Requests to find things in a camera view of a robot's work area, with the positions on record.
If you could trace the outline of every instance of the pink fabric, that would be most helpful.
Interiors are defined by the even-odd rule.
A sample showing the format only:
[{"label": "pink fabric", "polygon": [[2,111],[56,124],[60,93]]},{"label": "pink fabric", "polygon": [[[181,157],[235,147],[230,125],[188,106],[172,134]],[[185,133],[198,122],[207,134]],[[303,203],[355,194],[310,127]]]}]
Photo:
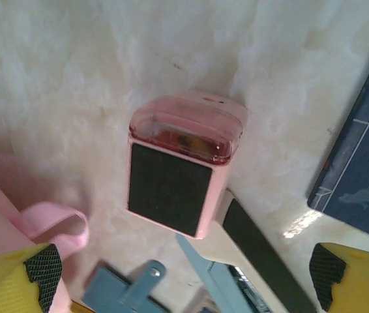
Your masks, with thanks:
[{"label": "pink fabric", "polygon": [[[86,216],[71,207],[49,202],[38,203],[19,212],[0,191],[0,254],[34,245],[31,239],[71,216],[78,216],[83,220],[83,231],[79,235],[61,233],[50,239],[56,245],[62,260],[87,244],[89,226]],[[62,280],[57,287],[50,312],[70,312],[70,297]]]}]

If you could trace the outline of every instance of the white marble surface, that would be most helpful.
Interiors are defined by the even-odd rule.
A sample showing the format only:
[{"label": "white marble surface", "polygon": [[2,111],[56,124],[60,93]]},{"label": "white marble surface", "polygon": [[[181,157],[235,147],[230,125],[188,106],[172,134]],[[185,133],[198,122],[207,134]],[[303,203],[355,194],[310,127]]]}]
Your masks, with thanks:
[{"label": "white marble surface", "polygon": [[0,186],[91,217],[65,266],[79,299],[98,260],[132,276],[156,258],[155,296],[182,312],[200,287],[173,234],[125,213],[132,112],[197,88],[244,102],[230,188],[315,299],[316,242],[369,236],[309,211],[306,195],[369,70],[369,1],[0,1]]}]

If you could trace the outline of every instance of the black emery board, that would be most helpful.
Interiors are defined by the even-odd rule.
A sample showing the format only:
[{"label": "black emery board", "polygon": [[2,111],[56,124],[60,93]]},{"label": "black emery board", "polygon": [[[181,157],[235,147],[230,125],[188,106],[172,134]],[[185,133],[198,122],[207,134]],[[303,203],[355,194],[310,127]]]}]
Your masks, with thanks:
[{"label": "black emery board", "polygon": [[222,227],[289,312],[316,312],[313,302],[235,198]]},{"label": "black emery board", "polygon": [[369,75],[308,205],[369,233]]}]

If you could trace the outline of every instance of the blue book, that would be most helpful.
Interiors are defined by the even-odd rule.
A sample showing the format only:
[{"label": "blue book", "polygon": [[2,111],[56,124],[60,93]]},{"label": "blue book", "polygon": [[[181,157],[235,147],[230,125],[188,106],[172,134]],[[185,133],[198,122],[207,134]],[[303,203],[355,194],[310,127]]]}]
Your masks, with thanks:
[{"label": "blue book", "polygon": [[369,233],[369,75],[308,205]]}]

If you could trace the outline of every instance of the pink pencil sharpener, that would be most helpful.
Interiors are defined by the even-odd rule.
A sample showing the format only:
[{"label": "pink pencil sharpener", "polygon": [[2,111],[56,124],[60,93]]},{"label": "pink pencil sharpener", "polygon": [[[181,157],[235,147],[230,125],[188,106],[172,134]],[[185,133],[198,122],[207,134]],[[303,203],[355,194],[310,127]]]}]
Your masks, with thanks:
[{"label": "pink pencil sharpener", "polygon": [[127,209],[204,238],[246,122],[243,105],[199,91],[144,105],[128,135]]}]

